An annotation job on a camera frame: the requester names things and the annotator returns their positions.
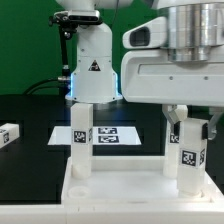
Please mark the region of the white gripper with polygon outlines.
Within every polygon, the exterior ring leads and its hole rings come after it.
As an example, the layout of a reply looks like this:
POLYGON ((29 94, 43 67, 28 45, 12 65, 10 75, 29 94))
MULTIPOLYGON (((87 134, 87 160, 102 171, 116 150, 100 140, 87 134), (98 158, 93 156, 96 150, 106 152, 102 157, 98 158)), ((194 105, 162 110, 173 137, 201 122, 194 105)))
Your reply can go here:
POLYGON ((165 104, 162 112, 174 135, 180 119, 173 104, 211 106, 208 139, 213 140, 224 115, 224 52, 212 49, 208 61, 174 63, 166 50, 129 51, 122 59, 121 90, 129 102, 165 104))

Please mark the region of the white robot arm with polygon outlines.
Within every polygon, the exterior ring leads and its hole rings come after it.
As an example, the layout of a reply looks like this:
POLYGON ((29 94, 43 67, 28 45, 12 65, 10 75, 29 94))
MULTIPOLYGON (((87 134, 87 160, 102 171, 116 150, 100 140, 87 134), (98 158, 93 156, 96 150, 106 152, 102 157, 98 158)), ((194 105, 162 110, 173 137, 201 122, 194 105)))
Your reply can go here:
MULTIPOLYGON (((72 99, 103 103, 116 97, 111 65, 111 30, 100 8, 125 7, 133 0, 56 0, 55 15, 68 33, 78 33, 72 99)), ((176 129, 179 105, 207 106, 212 118, 203 136, 216 135, 224 115, 224 0, 142 0, 158 16, 123 35, 128 50, 121 63, 121 89, 129 102, 157 103, 176 129)))

